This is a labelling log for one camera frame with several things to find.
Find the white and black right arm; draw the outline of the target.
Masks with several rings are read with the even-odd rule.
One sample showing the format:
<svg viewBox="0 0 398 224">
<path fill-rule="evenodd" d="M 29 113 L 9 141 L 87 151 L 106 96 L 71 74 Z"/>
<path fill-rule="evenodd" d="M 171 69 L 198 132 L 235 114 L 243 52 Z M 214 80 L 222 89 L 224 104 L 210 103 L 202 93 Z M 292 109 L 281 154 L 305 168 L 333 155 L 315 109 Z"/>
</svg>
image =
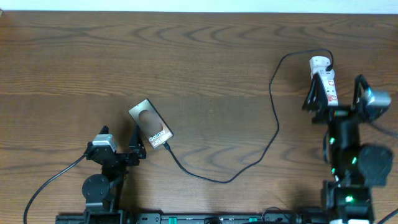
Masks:
<svg viewBox="0 0 398 224">
<path fill-rule="evenodd" d="M 322 223 L 373 223 L 372 187 L 386 185 L 392 170 L 393 152 L 379 144 L 363 144 L 359 125 L 381 117 L 391 104 L 386 91 L 373 90 L 363 75 L 354 84 L 350 105 L 334 104 L 335 96 L 327 85 L 332 80 L 316 73 L 302 106 L 315 112 L 314 124 L 327 124 L 324 159 L 331 165 L 333 181 L 322 188 Z"/>
</svg>

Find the silver Galaxy smartphone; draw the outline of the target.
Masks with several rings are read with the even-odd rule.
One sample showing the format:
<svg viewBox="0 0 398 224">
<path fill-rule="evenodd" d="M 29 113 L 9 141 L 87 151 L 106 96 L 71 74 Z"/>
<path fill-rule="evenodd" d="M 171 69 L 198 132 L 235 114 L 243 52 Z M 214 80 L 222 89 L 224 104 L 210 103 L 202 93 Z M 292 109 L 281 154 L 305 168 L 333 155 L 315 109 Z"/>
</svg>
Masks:
<svg viewBox="0 0 398 224">
<path fill-rule="evenodd" d="M 173 138 L 172 130 L 149 99 L 143 100 L 128 112 L 154 149 Z"/>
</svg>

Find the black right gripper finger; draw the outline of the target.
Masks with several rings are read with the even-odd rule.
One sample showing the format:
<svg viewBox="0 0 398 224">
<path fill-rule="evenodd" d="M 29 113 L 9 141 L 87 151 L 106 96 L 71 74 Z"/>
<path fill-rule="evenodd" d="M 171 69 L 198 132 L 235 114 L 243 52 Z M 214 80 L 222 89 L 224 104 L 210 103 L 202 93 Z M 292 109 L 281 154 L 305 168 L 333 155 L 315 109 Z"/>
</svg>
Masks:
<svg viewBox="0 0 398 224">
<path fill-rule="evenodd" d="M 306 111 L 318 111 L 328 106 L 328 99 L 321 76 L 316 73 L 312 77 L 310 90 L 303 103 L 302 109 Z"/>
<path fill-rule="evenodd" d="M 353 104 L 358 109 L 365 109 L 370 101 L 370 85 L 364 75 L 358 75 L 354 81 Z"/>
</svg>

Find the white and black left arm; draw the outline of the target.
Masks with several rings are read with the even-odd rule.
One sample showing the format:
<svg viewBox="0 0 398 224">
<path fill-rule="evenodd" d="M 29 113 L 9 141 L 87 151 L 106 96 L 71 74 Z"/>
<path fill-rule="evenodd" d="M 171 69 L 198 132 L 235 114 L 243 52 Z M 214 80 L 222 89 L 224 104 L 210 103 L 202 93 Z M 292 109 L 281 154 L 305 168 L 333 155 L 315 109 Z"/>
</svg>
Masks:
<svg viewBox="0 0 398 224">
<path fill-rule="evenodd" d="M 140 136 L 140 127 L 135 126 L 129 142 L 129 153 L 118 153 L 114 136 L 103 126 L 94 140 L 88 143 L 85 158 L 101 165 L 101 173 L 88 177 L 82 187 L 89 212 L 114 212 L 119 201 L 128 167 L 138 166 L 146 158 L 146 150 Z"/>
</svg>

